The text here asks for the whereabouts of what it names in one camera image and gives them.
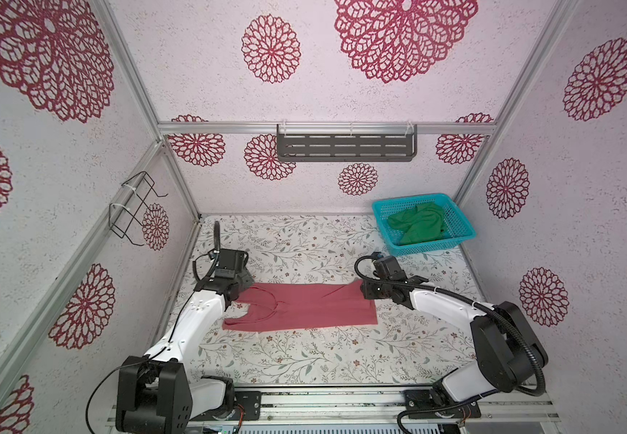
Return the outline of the green tank top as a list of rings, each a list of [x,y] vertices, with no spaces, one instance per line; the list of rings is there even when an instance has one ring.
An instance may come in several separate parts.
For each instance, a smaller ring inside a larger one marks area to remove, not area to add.
[[[448,234],[445,210],[435,203],[418,204],[387,218],[394,231],[401,231],[398,245],[412,245],[441,240]]]

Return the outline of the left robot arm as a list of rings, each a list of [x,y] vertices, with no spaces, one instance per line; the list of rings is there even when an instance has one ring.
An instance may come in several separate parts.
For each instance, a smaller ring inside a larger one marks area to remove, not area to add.
[[[193,381],[184,365],[231,303],[254,284],[247,252],[216,248],[209,256],[209,270],[197,278],[171,329],[143,356],[127,357],[118,370],[117,431],[183,433],[195,417],[234,414],[232,380],[208,375]]]

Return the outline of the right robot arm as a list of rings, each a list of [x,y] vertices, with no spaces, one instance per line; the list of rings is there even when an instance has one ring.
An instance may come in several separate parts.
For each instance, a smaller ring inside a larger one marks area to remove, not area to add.
[[[409,276],[393,256],[379,252],[358,258],[353,266],[367,299],[390,299],[434,316],[470,336],[475,359],[454,369],[431,389],[434,408],[448,412],[497,393],[546,392],[548,355],[515,304],[479,302],[427,278]]]

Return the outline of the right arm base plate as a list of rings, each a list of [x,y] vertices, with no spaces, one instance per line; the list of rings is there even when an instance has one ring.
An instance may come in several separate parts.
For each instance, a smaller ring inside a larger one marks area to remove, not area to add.
[[[409,419],[479,419],[482,416],[478,403],[465,403],[458,407],[454,401],[443,392],[432,388],[403,391],[405,409],[410,412]]]

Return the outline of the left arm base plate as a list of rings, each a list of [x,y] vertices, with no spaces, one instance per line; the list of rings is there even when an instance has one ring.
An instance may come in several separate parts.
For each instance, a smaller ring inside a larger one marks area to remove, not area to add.
[[[262,408],[262,392],[236,392],[224,409],[209,410],[203,414],[207,421],[258,421]]]

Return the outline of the pink tank top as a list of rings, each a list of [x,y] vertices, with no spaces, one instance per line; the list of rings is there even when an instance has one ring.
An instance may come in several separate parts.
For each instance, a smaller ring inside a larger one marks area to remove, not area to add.
[[[256,283],[237,301],[248,311],[224,319],[225,330],[265,333],[378,323],[375,302],[364,298],[359,280],[344,285]]]

